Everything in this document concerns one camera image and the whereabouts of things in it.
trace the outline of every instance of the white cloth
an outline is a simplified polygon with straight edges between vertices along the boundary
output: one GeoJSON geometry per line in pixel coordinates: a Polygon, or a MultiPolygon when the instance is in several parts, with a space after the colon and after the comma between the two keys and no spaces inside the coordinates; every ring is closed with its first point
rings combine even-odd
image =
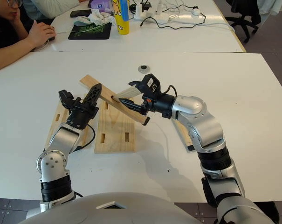
{"type": "Polygon", "coordinates": [[[277,15],[282,11],[282,0],[258,0],[257,2],[262,24],[270,15],[277,15]]]}
{"type": "Polygon", "coordinates": [[[78,0],[23,0],[24,8],[32,20],[53,19],[79,4],[78,0]]]}
{"type": "Polygon", "coordinates": [[[112,25],[116,24],[114,16],[111,16],[109,13],[99,13],[98,9],[92,9],[92,13],[88,16],[88,18],[97,26],[109,22],[112,23],[112,25]]]}

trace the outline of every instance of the desk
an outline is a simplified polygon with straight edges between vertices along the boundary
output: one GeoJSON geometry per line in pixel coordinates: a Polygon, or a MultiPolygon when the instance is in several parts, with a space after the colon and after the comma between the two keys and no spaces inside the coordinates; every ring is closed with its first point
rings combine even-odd
{"type": "MultiPolygon", "coordinates": [[[[185,3],[189,6],[198,6],[207,17],[206,24],[226,23],[212,0],[187,0],[185,3]]],[[[74,19],[70,18],[70,12],[86,8],[87,2],[82,2],[78,7],[57,16],[52,26],[55,27],[57,33],[71,31],[74,19]]],[[[130,20],[128,35],[119,35],[117,28],[112,27],[108,40],[68,40],[69,33],[61,33],[42,51],[245,52],[236,35],[225,25],[172,30],[170,28],[159,29],[156,24],[147,22],[140,27],[140,23],[134,19],[130,20]]],[[[177,23],[170,25],[174,27],[187,26],[177,23]]]]}
{"type": "MultiPolygon", "coordinates": [[[[173,84],[178,94],[206,101],[222,124],[249,199],[282,200],[282,87],[261,55],[237,53],[32,52],[2,69],[0,197],[41,198],[35,161],[59,90],[87,93],[79,80],[90,74],[119,92],[143,78],[141,64],[151,67],[162,91],[173,84]]],[[[186,152],[170,120],[149,116],[147,126],[136,124],[136,153],[94,154],[92,143],[71,154],[72,188],[83,195],[130,191],[172,202],[204,202],[197,154],[186,152]]]]}

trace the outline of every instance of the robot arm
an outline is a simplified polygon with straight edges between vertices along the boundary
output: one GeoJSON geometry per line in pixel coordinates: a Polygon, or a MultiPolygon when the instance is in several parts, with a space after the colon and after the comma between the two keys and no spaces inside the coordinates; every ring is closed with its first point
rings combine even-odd
{"type": "Polygon", "coordinates": [[[75,199],[70,171],[66,169],[68,155],[77,149],[83,129],[98,112],[96,102],[100,94],[101,84],[93,86],[82,102],[81,98],[73,100],[70,92],[59,92],[62,105],[69,110],[69,117],[66,123],[61,123],[57,128],[49,146],[36,161],[36,168],[41,173],[40,212],[75,199]]]}
{"type": "Polygon", "coordinates": [[[208,112],[202,99],[161,93],[160,83],[152,74],[129,85],[143,93],[144,102],[136,105],[131,100],[120,98],[128,108],[143,115],[148,111],[160,112],[164,118],[177,119],[187,128],[201,162],[207,202],[217,207],[219,223],[272,223],[253,202],[245,198],[221,125],[208,112]]]}

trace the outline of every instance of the tissue box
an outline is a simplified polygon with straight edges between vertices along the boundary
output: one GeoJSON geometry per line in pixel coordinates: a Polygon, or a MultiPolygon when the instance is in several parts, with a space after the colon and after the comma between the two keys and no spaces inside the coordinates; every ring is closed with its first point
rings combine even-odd
{"type": "Polygon", "coordinates": [[[113,10],[111,0],[89,0],[88,7],[98,9],[101,13],[110,13],[113,10]]]}

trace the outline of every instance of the person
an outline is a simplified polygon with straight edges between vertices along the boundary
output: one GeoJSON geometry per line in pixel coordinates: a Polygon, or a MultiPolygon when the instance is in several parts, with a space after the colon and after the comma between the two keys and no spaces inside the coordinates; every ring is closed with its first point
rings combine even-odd
{"type": "Polygon", "coordinates": [[[56,36],[55,29],[33,22],[29,33],[20,20],[22,0],[0,0],[0,69],[56,36]]]}
{"type": "Polygon", "coordinates": [[[82,1],[86,0],[23,0],[23,5],[32,20],[51,21],[82,1]]]}

